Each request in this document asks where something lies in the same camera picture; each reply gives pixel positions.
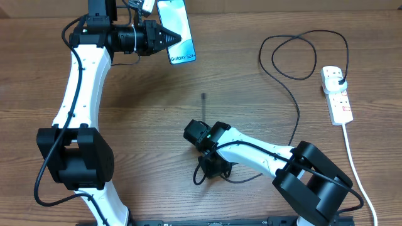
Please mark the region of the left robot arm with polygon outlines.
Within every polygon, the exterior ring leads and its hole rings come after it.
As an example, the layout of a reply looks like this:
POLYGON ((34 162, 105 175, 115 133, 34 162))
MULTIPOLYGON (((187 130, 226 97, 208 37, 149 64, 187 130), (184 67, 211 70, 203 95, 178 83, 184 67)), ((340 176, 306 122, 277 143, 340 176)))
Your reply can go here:
POLYGON ((36 143, 42 171, 81 198, 96 225, 133 225, 112 182, 114 154, 101 136, 99 107, 106 76, 116 53, 150 56, 181 41, 181 36, 151 20, 153 1, 124 1, 129 21, 117 22, 115 1, 89 1, 85 15, 62 30, 71 52, 65 95, 49 128, 41 128, 36 143))

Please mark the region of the Galaxy smartphone with blue screen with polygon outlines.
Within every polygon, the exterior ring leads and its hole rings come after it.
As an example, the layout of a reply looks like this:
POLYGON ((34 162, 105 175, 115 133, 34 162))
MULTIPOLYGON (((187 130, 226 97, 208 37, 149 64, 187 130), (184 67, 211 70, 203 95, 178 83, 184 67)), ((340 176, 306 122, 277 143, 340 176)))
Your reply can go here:
POLYGON ((181 40, 167 48, 172 65, 196 60, 187 10, 184 0, 158 1, 156 3, 161 25, 181 36, 181 40))

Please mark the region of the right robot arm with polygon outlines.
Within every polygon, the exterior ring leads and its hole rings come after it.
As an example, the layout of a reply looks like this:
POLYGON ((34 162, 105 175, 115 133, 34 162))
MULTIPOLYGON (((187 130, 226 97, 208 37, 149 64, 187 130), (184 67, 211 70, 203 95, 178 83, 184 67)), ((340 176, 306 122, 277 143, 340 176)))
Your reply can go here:
POLYGON ((299 218, 312 225, 330 225, 353 183, 316 146, 279 146, 249 137, 216 122, 210 127, 191 120, 183 137, 201 153, 198 168, 208 179, 229 177, 233 164, 243 164, 273 178, 272 184, 299 218))

